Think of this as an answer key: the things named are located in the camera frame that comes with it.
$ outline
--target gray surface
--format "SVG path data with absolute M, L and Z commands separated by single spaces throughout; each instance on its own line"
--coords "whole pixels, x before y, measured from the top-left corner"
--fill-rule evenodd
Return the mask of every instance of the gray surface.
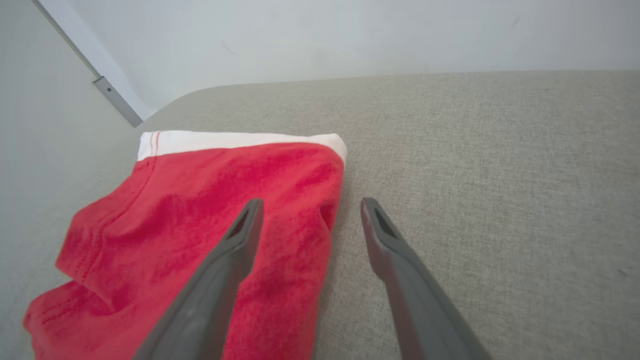
M 211 88 L 136 129 L 336 132 L 349 149 L 316 359 L 394 359 L 382 283 L 358 205 L 375 197 L 496 359 L 640 356 L 640 73 L 437 74 Z M 3 324 L 61 281 L 75 211 L 131 171 L 131 136 L 99 176 L 61 190 L 22 239 L 26 289 Z

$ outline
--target white fabric edge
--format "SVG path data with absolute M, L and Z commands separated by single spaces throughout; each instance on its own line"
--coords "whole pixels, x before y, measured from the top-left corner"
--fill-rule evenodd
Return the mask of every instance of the white fabric edge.
M 333 150 L 346 164 L 347 147 L 338 134 L 293 136 L 266 133 L 204 133 L 168 130 L 143 133 L 140 137 L 138 161 L 150 156 L 178 154 L 207 149 L 233 149 L 268 143 L 316 143 Z

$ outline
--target white trim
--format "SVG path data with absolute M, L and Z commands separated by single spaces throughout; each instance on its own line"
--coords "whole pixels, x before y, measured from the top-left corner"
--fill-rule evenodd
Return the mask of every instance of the white trim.
M 267 143 L 316 143 L 333 150 L 346 164 L 347 147 L 337 134 L 293 136 L 284 134 L 253 133 L 197 133 L 194 131 L 154 131 L 140 137 L 138 161 L 149 156 L 177 154 L 206 149 L 233 149 Z
M 109 80 L 124 101 L 138 114 L 142 121 L 147 120 L 158 109 L 149 106 L 135 92 L 127 76 L 117 62 L 102 46 L 91 29 L 78 16 L 67 0 L 40 0 L 40 4 L 56 21 L 58 26 L 76 45 L 93 68 Z

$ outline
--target folded red fabric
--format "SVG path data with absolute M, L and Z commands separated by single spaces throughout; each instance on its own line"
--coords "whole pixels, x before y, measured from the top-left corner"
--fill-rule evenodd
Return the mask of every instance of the folded red fabric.
M 308 359 L 346 148 L 337 135 L 145 133 L 132 174 L 79 211 L 32 303 L 37 359 L 128 359 L 244 204 L 264 201 L 223 357 Z

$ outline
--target gray fabric surface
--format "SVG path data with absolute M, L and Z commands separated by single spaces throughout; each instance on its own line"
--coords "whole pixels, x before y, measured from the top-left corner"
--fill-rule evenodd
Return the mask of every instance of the gray fabric surface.
M 338 133 L 349 150 L 317 319 L 316 359 L 397 359 L 359 202 L 375 197 L 496 359 L 640 357 L 640 72 L 434 74 L 201 90 L 138 129 Z M 75 211 L 131 171 L 132 136 L 61 190 L 16 249 L 29 300 Z

